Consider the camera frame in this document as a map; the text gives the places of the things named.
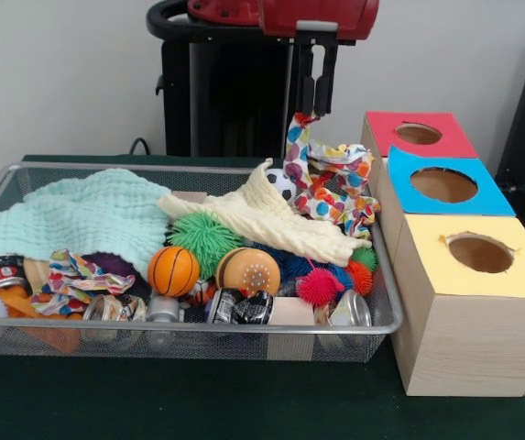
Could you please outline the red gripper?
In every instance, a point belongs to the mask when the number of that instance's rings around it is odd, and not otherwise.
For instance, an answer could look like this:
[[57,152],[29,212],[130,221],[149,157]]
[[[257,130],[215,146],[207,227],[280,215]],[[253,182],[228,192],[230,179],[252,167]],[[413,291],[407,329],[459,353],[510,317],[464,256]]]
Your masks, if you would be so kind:
[[312,45],[301,45],[301,112],[331,113],[338,44],[366,40],[377,18],[378,0],[266,0],[260,27],[267,36],[297,44],[324,45],[323,70],[312,78]]

